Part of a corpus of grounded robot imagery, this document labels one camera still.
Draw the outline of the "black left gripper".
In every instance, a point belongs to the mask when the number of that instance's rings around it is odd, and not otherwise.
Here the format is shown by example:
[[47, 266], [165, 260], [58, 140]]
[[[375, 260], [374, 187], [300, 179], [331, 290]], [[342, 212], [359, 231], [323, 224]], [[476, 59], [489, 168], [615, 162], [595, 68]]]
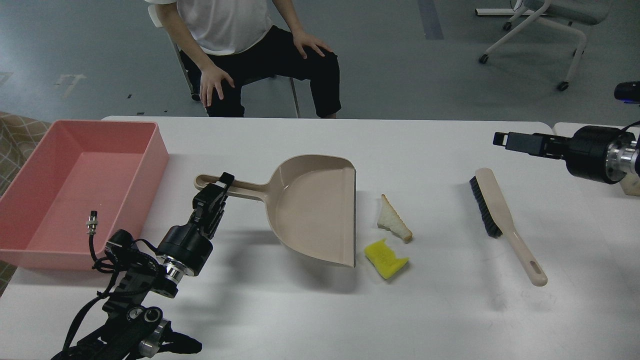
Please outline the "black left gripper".
[[157, 246], [157, 256], [171, 258], [186, 268], [188, 276], [201, 273], [213, 251], [211, 239], [224, 215], [227, 192], [234, 183], [234, 175], [224, 172], [218, 183], [208, 183], [192, 199], [193, 212], [186, 224], [169, 228]]

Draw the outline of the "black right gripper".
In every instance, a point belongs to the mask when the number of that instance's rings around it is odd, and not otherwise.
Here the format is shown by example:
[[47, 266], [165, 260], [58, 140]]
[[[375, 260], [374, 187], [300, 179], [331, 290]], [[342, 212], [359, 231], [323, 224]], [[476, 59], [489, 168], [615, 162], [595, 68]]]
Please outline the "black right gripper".
[[569, 173], [581, 179], [609, 185], [630, 174], [623, 160], [630, 149], [630, 133], [614, 127], [588, 125], [573, 137], [543, 133], [495, 132], [493, 145], [533, 157], [564, 159]]

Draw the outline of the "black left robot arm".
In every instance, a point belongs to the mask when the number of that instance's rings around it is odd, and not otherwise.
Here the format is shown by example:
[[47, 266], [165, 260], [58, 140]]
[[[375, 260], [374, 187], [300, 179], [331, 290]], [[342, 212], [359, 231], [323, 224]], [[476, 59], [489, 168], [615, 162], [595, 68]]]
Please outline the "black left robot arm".
[[92, 210], [87, 234], [93, 268], [109, 274], [109, 284], [75, 315], [55, 360], [141, 360], [158, 353], [196, 354], [201, 342], [175, 331], [157, 306], [144, 306], [148, 293], [173, 299], [184, 276], [201, 273], [213, 251], [212, 238], [224, 214], [234, 176], [223, 173], [199, 191], [186, 224], [173, 226], [150, 253], [126, 230], [117, 230], [98, 256]]

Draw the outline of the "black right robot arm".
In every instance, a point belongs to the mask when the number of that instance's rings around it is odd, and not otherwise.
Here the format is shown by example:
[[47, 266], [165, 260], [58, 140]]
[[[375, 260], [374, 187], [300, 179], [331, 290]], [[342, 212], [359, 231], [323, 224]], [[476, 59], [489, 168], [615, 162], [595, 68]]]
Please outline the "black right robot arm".
[[630, 132], [638, 125], [638, 121], [622, 129], [586, 125], [572, 137], [496, 132], [493, 145], [533, 157], [562, 160], [572, 176], [612, 185], [628, 174], [639, 174], [639, 141]]

